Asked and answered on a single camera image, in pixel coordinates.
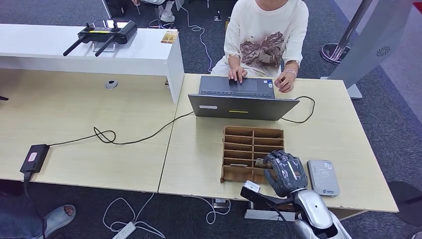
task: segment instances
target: graphic print shirt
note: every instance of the graphic print shirt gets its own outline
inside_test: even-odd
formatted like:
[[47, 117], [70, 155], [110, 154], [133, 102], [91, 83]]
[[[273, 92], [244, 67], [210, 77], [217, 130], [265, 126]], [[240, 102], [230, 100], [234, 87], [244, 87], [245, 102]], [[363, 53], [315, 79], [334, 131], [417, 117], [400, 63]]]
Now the graphic print shirt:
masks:
[[226, 59], [239, 56], [243, 68], [277, 77], [281, 60], [300, 64], [308, 16], [302, 0], [288, 0], [273, 11], [261, 9], [255, 0], [237, 1], [225, 35]]

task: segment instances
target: white cord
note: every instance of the white cord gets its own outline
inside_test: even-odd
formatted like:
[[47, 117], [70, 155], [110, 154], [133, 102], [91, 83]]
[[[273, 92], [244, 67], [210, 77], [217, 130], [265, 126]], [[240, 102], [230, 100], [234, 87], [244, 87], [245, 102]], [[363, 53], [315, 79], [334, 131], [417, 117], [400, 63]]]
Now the white cord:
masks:
[[202, 33], [199, 35], [199, 40], [201, 41], [201, 43], [202, 43], [202, 45], [204, 45], [204, 47], [205, 47], [205, 53], [207, 54], [207, 57], [208, 57], [208, 59], [210, 60], [210, 66], [208, 67], [208, 72], [210, 72], [211, 73], [211, 66], [212, 66], [212, 59], [211, 59], [211, 57], [210, 57], [210, 55], [208, 54], [208, 50], [207, 50], [207, 45], [205, 45], [205, 43], [202, 41], [202, 35], [204, 34], [204, 32], [205, 32], [205, 28], [203, 28], [203, 27], [200, 27], [200, 26], [198, 26], [198, 25], [189, 25], [189, 12], [188, 12], [188, 10], [186, 10], [184, 7], [182, 7], [182, 6], [180, 6], [180, 8], [181, 9], [183, 9], [183, 10], [185, 10], [186, 11], [186, 13], [188, 14], [188, 17], [187, 17], [187, 19], [188, 19], [188, 27], [192, 30], [192, 31], [201, 31], [202, 30]]
[[[226, 215], [226, 214], [228, 214], [228, 213], [230, 212], [230, 209], [231, 209], [231, 202], [230, 202], [230, 200], [228, 201], [228, 210], [227, 210], [227, 212], [225, 212], [225, 213], [221, 213], [221, 212], [217, 212], [217, 211], [215, 211], [215, 208], [214, 208], [214, 207], [211, 205], [211, 203], [210, 203], [210, 202], [208, 202], [206, 199], [204, 199], [204, 198], [200, 198], [200, 197], [194, 197], [194, 196], [191, 196], [191, 197], [193, 197], [193, 198], [199, 198], [199, 199], [201, 199], [201, 200], [204, 200], [204, 201], [205, 201], [206, 203], [208, 203], [208, 205], [211, 207], [212, 211], [208, 212], [208, 213], [207, 213], [207, 215], [205, 216], [205, 220], [206, 220], [206, 221], [207, 221], [207, 223], [208, 223], [208, 224], [210, 224], [210, 225], [212, 225], [212, 224], [214, 224], [214, 223], [215, 223], [216, 214]], [[208, 220], [208, 216], [209, 216], [211, 213], [214, 213], [214, 219], [213, 219], [213, 221], [212, 221], [212, 222], [209, 222], [209, 220]]]
[[[157, 236], [159, 236], [159, 237], [161, 237], [161, 238], [165, 239], [166, 237], [165, 237], [165, 236], [164, 236], [164, 235], [163, 235], [163, 234], [162, 234], [159, 230], [157, 230], [157, 229], [153, 228], [152, 226], [148, 225], [146, 222], [143, 222], [143, 221], [138, 221], [138, 217], [139, 217], [139, 215], [141, 214], [141, 212], [142, 212], [142, 210], [145, 208], [145, 206], [149, 203], [149, 201], [152, 199], [152, 197], [154, 197], [154, 193], [151, 195], [151, 197], [148, 199], [148, 201], [146, 201], [146, 203], [144, 204], [144, 206], [142, 206], [141, 210], [139, 210], [138, 215], [136, 215], [136, 216], [135, 216], [135, 211], [134, 211], [134, 210], [133, 210], [133, 208], [129, 205], [129, 203], [126, 201], [126, 199], [124, 199], [124, 198], [117, 198], [117, 199], [115, 199], [114, 201], [112, 201], [112, 202], [109, 204], [109, 206], [107, 207], [107, 209], [106, 209], [106, 210], [105, 210], [105, 212], [104, 212], [104, 216], [103, 216], [103, 224], [104, 224], [104, 226], [105, 226], [106, 228], [110, 229], [110, 231], [117, 233], [117, 232], [119, 232], [121, 229], [113, 229], [113, 225], [114, 225], [114, 224], [122, 224], [122, 225], [126, 225], [126, 224], [127, 224], [127, 223], [124, 223], [124, 222], [119, 222], [119, 221], [117, 221], [117, 222], [112, 223], [110, 226], [108, 226], [108, 225], [106, 224], [106, 221], [105, 221], [105, 219], [106, 219], [106, 214], [107, 214], [107, 211], [108, 211], [108, 209], [110, 208], [110, 206], [111, 206], [113, 203], [115, 203], [116, 201], [118, 201], [118, 200], [123, 200], [123, 201], [127, 204], [127, 206], [130, 208], [130, 210], [132, 211], [132, 213], [133, 213], [133, 219], [132, 219], [132, 222], [133, 222], [133, 224], [134, 224], [137, 228], [142, 229], [142, 230], [146, 230], [146, 231], [148, 231], [148, 232], [150, 232], [150, 233], [153, 233], [153, 234], [155, 234], [155, 235], [157, 235]], [[137, 226], [137, 224], [145, 224], [145, 225], [146, 225], [147, 227], [149, 227], [150, 229], [147, 229], [147, 228], [144, 228], [144, 227]]]

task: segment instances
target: power adapter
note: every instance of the power adapter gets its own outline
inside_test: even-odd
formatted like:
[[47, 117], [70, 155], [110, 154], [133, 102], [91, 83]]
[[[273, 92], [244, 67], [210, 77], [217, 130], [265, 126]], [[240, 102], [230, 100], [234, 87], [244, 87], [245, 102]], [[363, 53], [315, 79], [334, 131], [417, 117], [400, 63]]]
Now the power adapter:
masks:
[[24, 174], [24, 182], [29, 182], [32, 174], [39, 173], [45, 157], [47, 157], [48, 149], [50, 146], [46, 144], [32, 145], [26, 155], [25, 161], [20, 168], [20, 172]]

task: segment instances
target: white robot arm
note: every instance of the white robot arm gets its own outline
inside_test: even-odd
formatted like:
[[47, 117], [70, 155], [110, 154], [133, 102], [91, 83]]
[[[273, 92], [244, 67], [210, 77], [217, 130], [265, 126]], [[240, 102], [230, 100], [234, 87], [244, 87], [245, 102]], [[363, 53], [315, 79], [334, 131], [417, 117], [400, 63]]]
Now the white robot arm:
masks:
[[265, 177], [280, 197], [259, 193], [259, 185], [247, 181], [240, 195], [257, 204], [266, 204], [278, 211], [277, 206], [292, 204], [296, 212], [294, 231], [300, 239], [317, 239], [325, 234], [328, 239], [351, 239], [338, 218], [328, 210], [321, 196], [307, 189], [308, 178], [300, 160], [282, 150], [273, 151], [264, 159], [271, 162], [275, 177], [266, 170]]

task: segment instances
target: cardboard divider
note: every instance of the cardboard divider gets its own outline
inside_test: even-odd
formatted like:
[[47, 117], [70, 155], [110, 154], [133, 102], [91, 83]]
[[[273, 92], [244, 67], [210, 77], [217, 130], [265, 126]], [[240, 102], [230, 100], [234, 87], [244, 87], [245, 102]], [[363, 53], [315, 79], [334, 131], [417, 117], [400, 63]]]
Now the cardboard divider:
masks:
[[282, 138], [253, 138], [254, 145], [274, 145], [283, 146], [284, 140]]
[[224, 175], [224, 179], [221, 179], [221, 182], [224, 180], [232, 180], [232, 181], [252, 181], [252, 168], [245, 168], [245, 167], [230, 167], [223, 165], [221, 173]]
[[274, 150], [284, 149], [282, 146], [274, 146], [274, 145], [253, 145], [253, 151], [258, 153], [271, 153]]
[[239, 158], [223, 158], [223, 165], [231, 167], [253, 167], [255, 160]]
[[241, 144], [252, 145], [253, 137], [225, 135], [224, 136], [224, 142], [225, 143], [241, 143]]
[[242, 144], [242, 143], [224, 143], [224, 149], [229, 150], [239, 150], [239, 151], [252, 151], [251, 144]]
[[226, 127], [224, 134], [252, 137], [253, 136], [253, 129], [252, 128], [245, 128], [245, 127]]
[[280, 129], [226, 126], [224, 129], [221, 182], [225, 180], [267, 183], [264, 169], [275, 175], [272, 166], [256, 164], [273, 150], [284, 149]]
[[252, 151], [224, 150], [224, 158], [252, 159]]
[[254, 137], [256, 138], [284, 138], [283, 131], [275, 128], [255, 128]]

